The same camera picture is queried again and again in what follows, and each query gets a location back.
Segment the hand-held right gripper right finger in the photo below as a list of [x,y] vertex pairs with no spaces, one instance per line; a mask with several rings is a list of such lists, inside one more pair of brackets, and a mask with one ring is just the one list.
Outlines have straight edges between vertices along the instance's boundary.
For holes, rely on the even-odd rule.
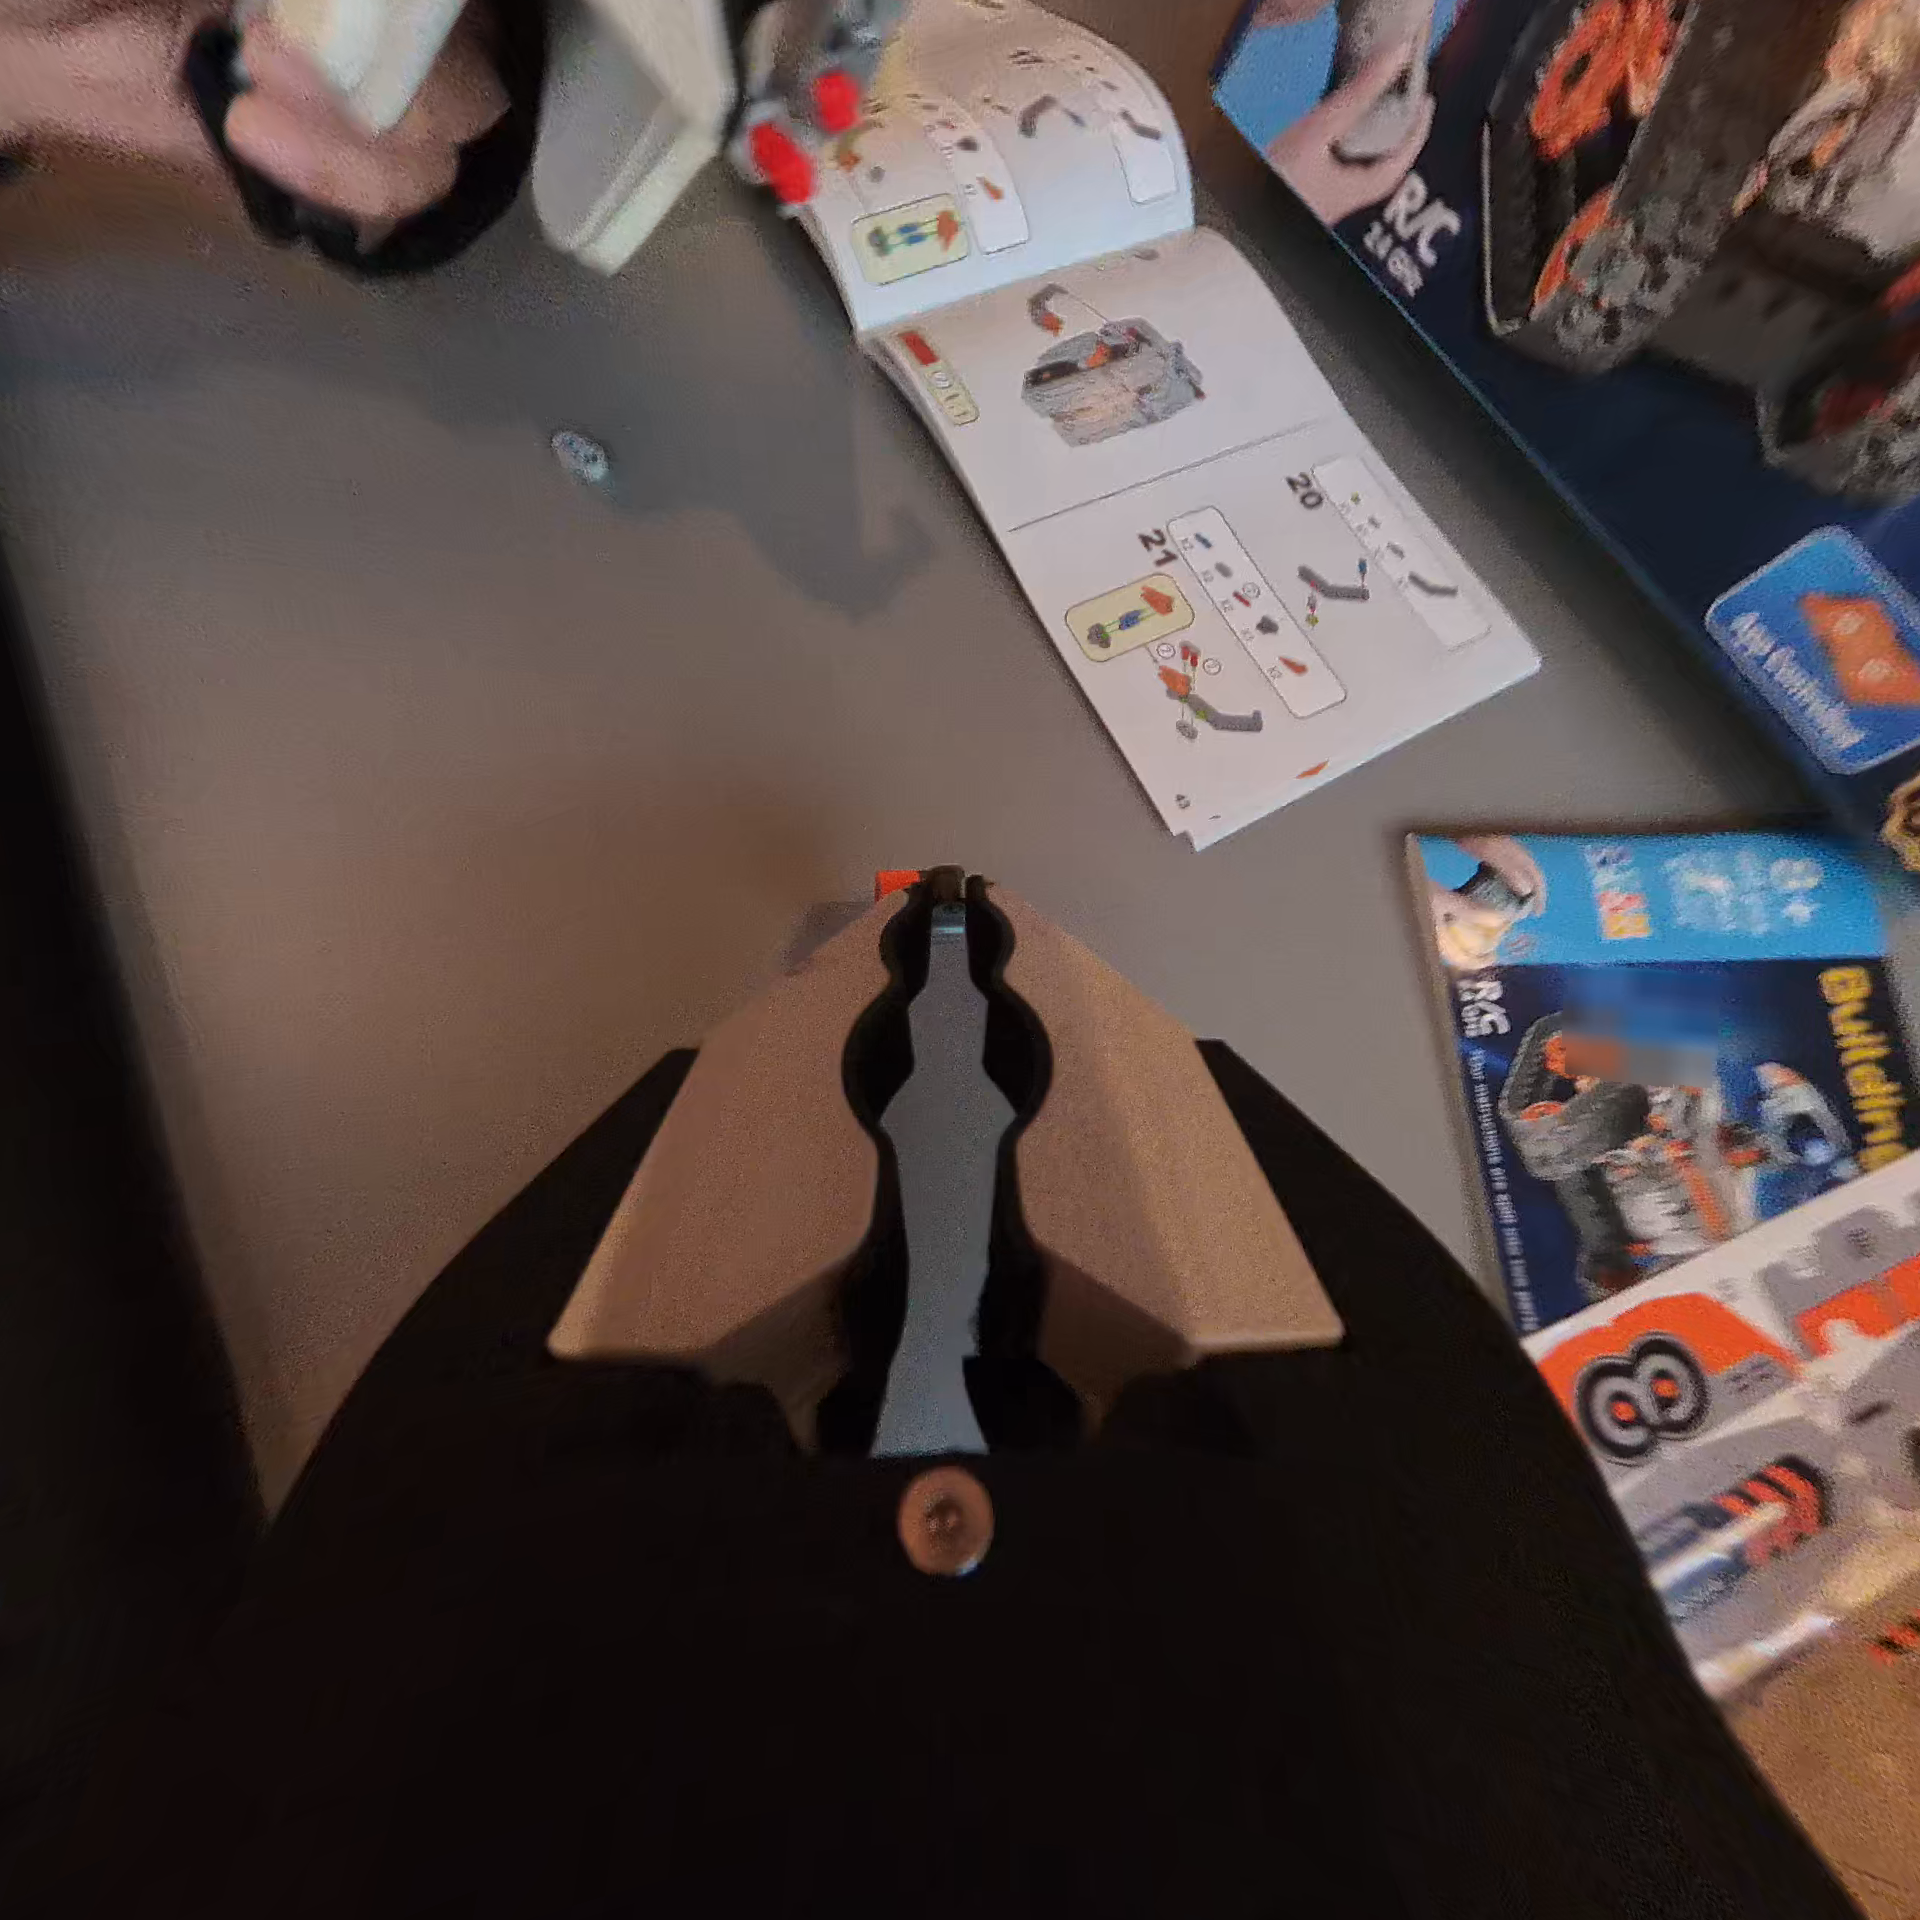
[[968,885],[984,1072],[1009,1106],[968,1397],[1049,1452],[1139,1380],[1326,1351],[1344,1325],[1194,1031],[1030,903]]

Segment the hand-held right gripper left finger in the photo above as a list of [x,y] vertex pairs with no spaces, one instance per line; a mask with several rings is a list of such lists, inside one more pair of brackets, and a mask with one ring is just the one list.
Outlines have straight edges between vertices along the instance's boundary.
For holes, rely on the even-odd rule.
[[929,959],[931,888],[902,885],[710,1031],[549,1333],[557,1359],[763,1386],[804,1446],[873,1448],[907,1300],[882,1121]]

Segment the grey bent beam with pins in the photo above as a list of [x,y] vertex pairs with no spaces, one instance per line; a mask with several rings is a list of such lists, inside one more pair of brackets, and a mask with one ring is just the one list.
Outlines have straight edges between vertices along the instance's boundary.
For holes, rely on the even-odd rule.
[[829,144],[868,104],[906,13],[906,2],[755,5],[737,52],[726,142],[737,172],[781,207],[808,205]]

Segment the orange claw piece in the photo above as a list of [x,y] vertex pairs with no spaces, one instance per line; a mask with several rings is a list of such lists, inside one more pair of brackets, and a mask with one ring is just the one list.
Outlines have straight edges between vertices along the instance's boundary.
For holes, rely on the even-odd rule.
[[957,944],[969,932],[969,868],[940,863],[931,868],[881,868],[872,879],[875,900],[889,895],[923,895],[933,938]]

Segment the grey desk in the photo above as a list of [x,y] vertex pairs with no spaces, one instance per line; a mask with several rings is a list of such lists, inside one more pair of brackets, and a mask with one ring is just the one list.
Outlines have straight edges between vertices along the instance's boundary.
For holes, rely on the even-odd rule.
[[1221,122],[1234,6],[1062,12],[1544,655],[1206,852],[726,172],[617,278],[516,220],[397,290],[155,167],[5,185],[8,548],[270,1502],[468,1236],[881,866],[994,876],[1477,1262],[1403,832],[1812,808]]

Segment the person's left hand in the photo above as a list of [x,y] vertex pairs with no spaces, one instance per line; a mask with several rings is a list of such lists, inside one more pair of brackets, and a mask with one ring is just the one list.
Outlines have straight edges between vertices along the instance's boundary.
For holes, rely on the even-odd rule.
[[[219,161],[185,90],[185,47],[224,5],[5,2],[5,153],[125,160],[216,182]],[[441,199],[464,144],[490,132],[509,96],[491,5],[468,5],[410,112],[389,130],[358,122],[277,25],[243,12],[248,82],[224,130],[230,151],[297,199],[369,225]]]

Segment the blue closed manual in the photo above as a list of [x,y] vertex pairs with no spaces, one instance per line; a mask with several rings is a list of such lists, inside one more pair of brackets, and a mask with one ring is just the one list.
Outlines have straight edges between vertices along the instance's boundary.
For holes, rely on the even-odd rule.
[[1413,832],[1405,862],[1518,1333],[1915,1149],[1881,879],[1833,832]]

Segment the robot sticker sheet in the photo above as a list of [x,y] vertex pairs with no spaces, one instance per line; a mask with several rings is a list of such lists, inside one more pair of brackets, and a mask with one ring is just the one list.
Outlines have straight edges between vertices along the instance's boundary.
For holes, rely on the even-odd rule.
[[1525,1337],[1693,1678],[1868,1914],[1917,1914],[1915,1157]]

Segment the open instruction booklet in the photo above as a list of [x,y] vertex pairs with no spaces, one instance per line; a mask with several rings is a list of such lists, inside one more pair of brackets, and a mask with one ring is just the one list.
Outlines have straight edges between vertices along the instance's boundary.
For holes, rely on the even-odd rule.
[[1538,672],[1201,225],[1163,90],[1104,38],[1035,5],[907,5],[801,223],[1194,848]]

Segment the blue robot kit box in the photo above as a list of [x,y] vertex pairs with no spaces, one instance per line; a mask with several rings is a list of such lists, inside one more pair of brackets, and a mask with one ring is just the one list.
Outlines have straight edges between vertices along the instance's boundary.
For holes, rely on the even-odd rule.
[[1917,870],[1917,5],[1244,5],[1213,98]]

